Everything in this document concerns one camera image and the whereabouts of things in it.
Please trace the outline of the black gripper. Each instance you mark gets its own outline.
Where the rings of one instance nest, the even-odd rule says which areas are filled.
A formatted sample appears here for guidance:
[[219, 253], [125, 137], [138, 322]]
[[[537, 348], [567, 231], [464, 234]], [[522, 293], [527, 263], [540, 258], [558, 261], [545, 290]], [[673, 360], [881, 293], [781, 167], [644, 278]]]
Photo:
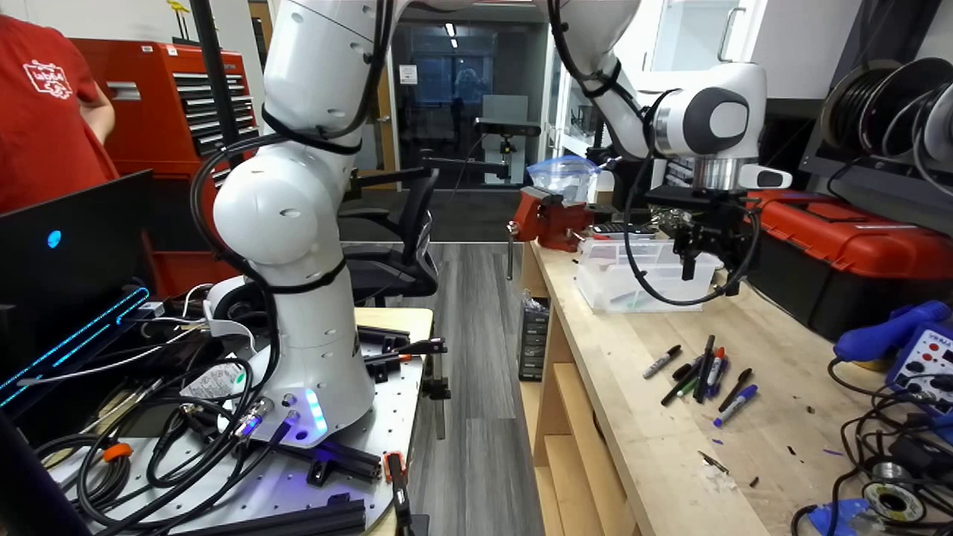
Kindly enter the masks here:
[[743, 261], [755, 253], [756, 235], [752, 204], [729, 192], [658, 189], [646, 195], [655, 226], [673, 240], [682, 280], [695, 280], [695, 258], [711, 253], [729, 263], [725, 296], [738, 296]]

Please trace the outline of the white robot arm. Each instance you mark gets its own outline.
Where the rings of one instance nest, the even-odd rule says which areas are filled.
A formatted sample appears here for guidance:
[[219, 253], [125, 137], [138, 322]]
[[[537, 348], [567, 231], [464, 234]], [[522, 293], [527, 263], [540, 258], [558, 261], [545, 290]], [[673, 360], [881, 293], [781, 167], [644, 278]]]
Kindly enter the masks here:
[[[265, 131], [238, 146], [213, 223], [241, 271], [265, 286], [275, 338], [253, 359], [265, 405], [251, 441], [314, 450], [373, 411], [357, 359], [351, 274], [338, 211], [364, 144], [393, 27], [414, 0], [281, 0], [262, 79]], [[533, 0], [564, 70], [628, 159], [692, 156], [716, 167], [703, 192], [756, 185], [768, 82], [756, 62], [719, 62], [673, 89], [634, 86], [618, 43], [640, 0]]]

